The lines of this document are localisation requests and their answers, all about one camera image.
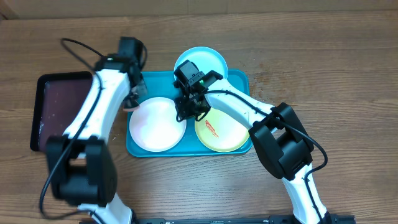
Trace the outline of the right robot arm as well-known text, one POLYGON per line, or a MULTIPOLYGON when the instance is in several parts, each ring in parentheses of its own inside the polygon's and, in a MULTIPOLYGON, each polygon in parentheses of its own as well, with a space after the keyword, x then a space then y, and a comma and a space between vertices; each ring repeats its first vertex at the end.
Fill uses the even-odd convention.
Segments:
POLYGON ((203 119, 211 109, 220 110, 242 124, 264 168, 283 181, 300 223, 326 223, 327 209, 313 181, 313 173, 327 160, 312 166, 312 151, 321 145, 306 132, 291 106, 272 106, 239 91, 214 70, 203 73, 186 60, 174 70, 175 88, 182 96, 175 100, 177 121, 203 119))

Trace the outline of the pink and green sponge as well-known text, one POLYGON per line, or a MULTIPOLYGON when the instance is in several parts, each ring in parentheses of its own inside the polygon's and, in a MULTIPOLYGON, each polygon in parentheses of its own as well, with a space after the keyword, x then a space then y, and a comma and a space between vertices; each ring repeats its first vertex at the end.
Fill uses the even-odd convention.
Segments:
POLYGON ((127 112, 136 110, 139 107, 138 99, 139 95, 137 93, 130 92, 123 100, 123 110, 127 112))

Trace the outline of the light blue plate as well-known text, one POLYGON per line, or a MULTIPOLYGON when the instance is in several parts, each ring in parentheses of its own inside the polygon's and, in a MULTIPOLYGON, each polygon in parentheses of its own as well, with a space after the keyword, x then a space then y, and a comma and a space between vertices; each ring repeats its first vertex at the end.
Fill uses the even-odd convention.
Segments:
POLYGON ((177 59, 174 70, 184 61, 189 60, 193 62, 204 73, 211 70, 221 74, 223 78, 228 77, 228 66, 223 56, 216 50, 209 47, 193 47, 179 56, 177 59))

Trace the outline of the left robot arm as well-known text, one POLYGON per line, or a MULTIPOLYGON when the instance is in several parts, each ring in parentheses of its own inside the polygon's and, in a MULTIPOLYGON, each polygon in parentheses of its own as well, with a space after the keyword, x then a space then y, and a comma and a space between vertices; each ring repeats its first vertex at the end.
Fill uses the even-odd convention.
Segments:
POLYGON ((44 210, 47 189, 53 196, 76 206, 77 210, 60 215, 88 213, 96 223, 138 223, 134 210, 123 204, 116 192, 118 177, 108 150, 109 134, 124 105, 136 109, 146 93, 142 69, 147 60, 146 46, 134 37, 121 37, 118 52, 100 55, 94 66, 91 88, 78 114, 61 136, 46 142, 49 175, 39 197, 44 210))

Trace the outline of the white plate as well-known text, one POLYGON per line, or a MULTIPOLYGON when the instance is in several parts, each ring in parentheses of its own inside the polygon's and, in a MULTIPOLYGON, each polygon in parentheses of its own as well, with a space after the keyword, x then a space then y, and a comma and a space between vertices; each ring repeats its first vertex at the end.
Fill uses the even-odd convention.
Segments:
POLYGON ((129 131, 133 141, 149 152, 167 151, 183 138, 186 121, 177 121, 173 100, 165 97, 149 98, 132 112, 129 131))

